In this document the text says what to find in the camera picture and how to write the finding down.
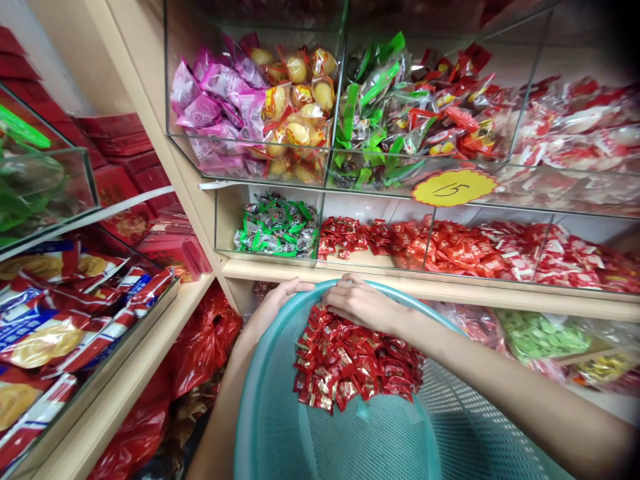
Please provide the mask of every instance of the price tag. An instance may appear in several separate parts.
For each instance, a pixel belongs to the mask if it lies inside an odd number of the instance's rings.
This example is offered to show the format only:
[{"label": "price tag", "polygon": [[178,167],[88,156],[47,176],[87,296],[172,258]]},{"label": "price tag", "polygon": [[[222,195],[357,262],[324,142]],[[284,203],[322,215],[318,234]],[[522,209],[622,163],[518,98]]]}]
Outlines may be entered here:
[{"label": "price tag", "polygon": [[484,197],[497,186],[493,177],[478,170],[449,170],[418,183],[413,198],[434,207],[454,207]]}]

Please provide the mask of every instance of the hand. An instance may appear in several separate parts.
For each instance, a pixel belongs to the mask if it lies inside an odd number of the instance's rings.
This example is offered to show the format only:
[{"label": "hand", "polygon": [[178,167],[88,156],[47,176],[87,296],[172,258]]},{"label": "hand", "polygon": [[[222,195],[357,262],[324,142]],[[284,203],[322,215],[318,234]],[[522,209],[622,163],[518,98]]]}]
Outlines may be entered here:
[{"label": "hand", "polygon": [[390,299],[362,280],[347,273],[323,296],[329,310],[371,330],[398,335],[398,326],[412,310]]},{"label": "hand", "polygon": [[251,332],[255,341],[260,340],[262,335],[267,331],[273,323],[280,309],[284,307],[296,293],[301,291],[310,291],[315,288],[315,284],[311,282],[300,281],[296,277],[292,280],[282,282],[276,288],[266,294],[265,299],[258,306],[254,314],[247,323],[247,330]]}]

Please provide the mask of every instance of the green wrapped candy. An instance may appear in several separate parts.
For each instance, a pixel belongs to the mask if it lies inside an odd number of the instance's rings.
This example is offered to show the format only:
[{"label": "green wrapped candy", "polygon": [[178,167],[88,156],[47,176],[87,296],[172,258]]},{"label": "green wrapped candy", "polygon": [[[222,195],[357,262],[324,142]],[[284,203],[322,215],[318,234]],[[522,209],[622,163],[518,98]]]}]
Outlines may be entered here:
[{"label": "green wrapped candy", "polygon": [[542,313],[494,309],[505,331],[509,350],[518,360],[565,357],[584,353],[591,337],[576,328],[571,321],[554,323]]}]

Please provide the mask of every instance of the mesh basket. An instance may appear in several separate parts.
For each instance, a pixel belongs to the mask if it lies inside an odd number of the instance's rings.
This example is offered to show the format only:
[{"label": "mesh basket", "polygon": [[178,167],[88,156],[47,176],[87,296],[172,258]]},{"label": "mesh basket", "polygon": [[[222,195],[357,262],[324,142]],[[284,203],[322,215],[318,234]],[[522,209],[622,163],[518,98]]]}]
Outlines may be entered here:
[{"label": "mesh basket", "polygon": [[[312,306],[335,283],[298,293],[260,340],[241,401],[236,480],[557,478],[551,472],[559,467],[516,426],[432,360],[413,404],[394,395],[368,403],[358,397],[333,416],[300,404],[293,392],[295,342]],[[414,298],[372,285],[460,332]]]}]

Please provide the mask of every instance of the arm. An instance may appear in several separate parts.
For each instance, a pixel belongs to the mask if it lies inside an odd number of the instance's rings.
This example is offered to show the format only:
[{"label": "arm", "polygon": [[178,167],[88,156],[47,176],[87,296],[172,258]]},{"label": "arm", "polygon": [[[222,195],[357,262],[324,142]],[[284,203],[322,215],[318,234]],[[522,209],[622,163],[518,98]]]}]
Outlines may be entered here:
[{"label": "arm", "polygon": [[240,400],[253,353],[280,308],[299,291],[313,290],[314,284],[298,278],[281,283],[267,294],[233,347],[220,392],[202,440],[198,445],[187,480],[233,478],[235,430]]},{"label": "arm", "polygon": [[573,476],[621,477],[633,452],[634,428],[518,362],[399,305],[357,275],[344,278],[324,298],[336,313],[395,335],[436,360]]}]

